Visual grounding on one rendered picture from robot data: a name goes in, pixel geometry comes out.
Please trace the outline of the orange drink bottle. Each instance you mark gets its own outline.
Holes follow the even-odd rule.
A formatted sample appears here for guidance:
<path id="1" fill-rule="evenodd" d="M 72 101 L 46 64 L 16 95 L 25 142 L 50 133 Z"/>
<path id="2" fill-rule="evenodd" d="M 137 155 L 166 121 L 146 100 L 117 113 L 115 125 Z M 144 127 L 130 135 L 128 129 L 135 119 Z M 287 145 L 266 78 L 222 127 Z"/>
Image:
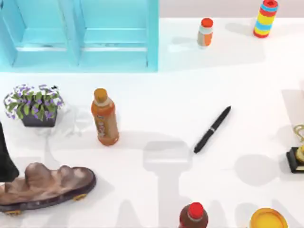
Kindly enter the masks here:
<path id="1" fill-rule="evenodd" d="M 114 145 L 119 139 L 115 104 L 105 89 L 98 88 L 94 91 L 91 112 L 100 143 L 105 146 Z"/>

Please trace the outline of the black pen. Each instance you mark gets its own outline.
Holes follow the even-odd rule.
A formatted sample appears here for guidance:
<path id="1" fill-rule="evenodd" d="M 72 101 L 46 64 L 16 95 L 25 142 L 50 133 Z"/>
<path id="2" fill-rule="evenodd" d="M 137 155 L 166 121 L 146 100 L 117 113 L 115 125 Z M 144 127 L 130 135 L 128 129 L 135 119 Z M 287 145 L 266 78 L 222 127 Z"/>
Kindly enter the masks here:
<path id="1" fill-rule="evenodd" d="M 214 132 L 218 129 L 218 127 L 222 124 L 222 122 L 228 116 L 230 110 L 231 110 L 231 106 L 226 107 L 225 110 L 217 117 L 217 119 L 211 125 L 211 127 L 205 132 L 203 137 L 200 139 L 200 141 L 194 147 L 193 152 L 195 154 L 199 153 L 202 150 L 202 148 L 206 145 L 206 143 L 211 138 L 211 136 L 214 134 Z"/>

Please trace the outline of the light blue rack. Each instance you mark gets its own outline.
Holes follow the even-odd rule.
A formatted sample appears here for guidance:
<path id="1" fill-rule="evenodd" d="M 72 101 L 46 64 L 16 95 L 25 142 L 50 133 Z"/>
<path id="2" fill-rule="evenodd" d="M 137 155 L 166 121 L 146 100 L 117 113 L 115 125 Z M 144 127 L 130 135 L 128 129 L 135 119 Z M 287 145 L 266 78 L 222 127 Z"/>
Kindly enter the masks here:
<path id="1" fill-rule="evenodd" d="M 159 0 L 0 0 L 0 72 L 158 69 Z"/>

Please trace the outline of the small orange and grey bottle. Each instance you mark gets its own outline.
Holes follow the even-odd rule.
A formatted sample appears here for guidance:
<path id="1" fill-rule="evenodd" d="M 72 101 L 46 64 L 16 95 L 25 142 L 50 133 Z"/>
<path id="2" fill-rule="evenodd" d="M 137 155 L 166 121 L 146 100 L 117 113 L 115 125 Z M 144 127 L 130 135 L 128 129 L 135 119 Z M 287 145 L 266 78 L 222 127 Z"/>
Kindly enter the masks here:
<path id="1" fill-rule="evenodd" d="M 213 20 L 211 18 L 203 18 L 201 20 L 197 44 L 201 47 L 207 47 L 211 44 L 213 36 Z"/>

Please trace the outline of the dark brown red-capped bottle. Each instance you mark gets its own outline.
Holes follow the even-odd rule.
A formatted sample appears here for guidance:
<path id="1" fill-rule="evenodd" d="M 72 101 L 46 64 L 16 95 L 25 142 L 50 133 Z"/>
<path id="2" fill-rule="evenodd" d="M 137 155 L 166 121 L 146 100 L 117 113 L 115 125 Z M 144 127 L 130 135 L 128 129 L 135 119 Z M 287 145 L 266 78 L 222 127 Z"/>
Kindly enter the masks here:
<path id="1" fill-rule="evenodd" d="M 181 210 L 178 228 L 207 228 L 208 222 L 209 217 L 203 205 L 193 202 Z"/>

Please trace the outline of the purple flower plant pot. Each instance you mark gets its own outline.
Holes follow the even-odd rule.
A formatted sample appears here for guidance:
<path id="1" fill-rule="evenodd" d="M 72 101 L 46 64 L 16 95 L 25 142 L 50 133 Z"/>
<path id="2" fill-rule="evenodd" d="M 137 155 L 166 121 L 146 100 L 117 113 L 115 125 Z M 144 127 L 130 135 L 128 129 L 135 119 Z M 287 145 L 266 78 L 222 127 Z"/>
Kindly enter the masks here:
<path id="1" fill-rule="evenodd" d="M 20 119 L 25 127 L 54 127 L 64 100 L 56 85 L 21 84 L 4 97 L 3 103 L 7 117 Z"/>

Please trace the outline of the brown rock ornament on tray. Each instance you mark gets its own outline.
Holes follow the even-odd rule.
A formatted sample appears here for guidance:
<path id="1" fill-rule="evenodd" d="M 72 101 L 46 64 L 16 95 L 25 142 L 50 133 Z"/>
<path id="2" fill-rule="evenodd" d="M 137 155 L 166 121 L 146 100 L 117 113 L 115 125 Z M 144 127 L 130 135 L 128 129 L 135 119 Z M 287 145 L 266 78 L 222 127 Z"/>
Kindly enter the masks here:
<path id="1" fill-rule="evenodd" d="M 23 177 L 0 185 L 0 212 L 18 215 L 25 210 L 78 201 L 95 186 L 96 175 L 89 168 L 62 165 L 50 170 L 42 163 L 31 163 Z"/>

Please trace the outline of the stack of coloured rings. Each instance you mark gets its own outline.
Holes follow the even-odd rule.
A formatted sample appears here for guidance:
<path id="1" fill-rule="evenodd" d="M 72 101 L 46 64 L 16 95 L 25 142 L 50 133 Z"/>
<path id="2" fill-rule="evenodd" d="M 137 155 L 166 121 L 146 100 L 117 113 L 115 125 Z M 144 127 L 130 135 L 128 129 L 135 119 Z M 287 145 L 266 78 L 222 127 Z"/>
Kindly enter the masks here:
<path id="1" fill-rule="evenodd" d="M 266 38 L 269 35 L 277 10 L 277 0 L 263 0 L 253 29 L 255 37 Z"/>

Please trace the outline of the gold trophy on black base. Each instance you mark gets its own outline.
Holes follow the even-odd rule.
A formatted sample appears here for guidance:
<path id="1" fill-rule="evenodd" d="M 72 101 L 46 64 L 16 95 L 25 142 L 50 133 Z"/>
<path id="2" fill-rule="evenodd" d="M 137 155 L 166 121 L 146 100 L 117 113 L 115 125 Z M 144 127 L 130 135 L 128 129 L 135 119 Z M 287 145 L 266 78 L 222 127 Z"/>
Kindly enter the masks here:
<path id="1" fill-rule="evenodd" d="M 296 125 L 294 133 L 299 137 L 302 145 L 291 147 L 286 153 L 291 173 L 304 173 L 304 124 Z"/>

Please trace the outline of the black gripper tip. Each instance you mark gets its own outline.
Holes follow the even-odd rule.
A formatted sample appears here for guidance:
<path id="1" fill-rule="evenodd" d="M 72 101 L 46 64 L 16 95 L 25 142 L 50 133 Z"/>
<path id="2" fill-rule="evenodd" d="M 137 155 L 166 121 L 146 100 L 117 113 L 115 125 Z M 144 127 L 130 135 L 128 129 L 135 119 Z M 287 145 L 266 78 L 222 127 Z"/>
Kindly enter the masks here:
<path id="1" fill-rule="evenodd" d="M 19 176 L 19 170 L 12 161 L 5 142 L 0 122 L 0 182 L 12 182 Z"/>

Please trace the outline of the yellow round lid container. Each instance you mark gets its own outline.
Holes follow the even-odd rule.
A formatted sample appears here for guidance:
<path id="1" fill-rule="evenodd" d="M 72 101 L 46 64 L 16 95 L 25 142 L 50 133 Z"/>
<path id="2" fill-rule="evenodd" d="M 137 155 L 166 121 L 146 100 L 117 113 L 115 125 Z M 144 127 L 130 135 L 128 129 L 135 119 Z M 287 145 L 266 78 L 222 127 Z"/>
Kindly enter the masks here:
<path id="1" fill-rule="evenodd" d="M 288 224 L 277 210 L 260 208 L 252 214 L 249 228 L 288 228 Z"/>

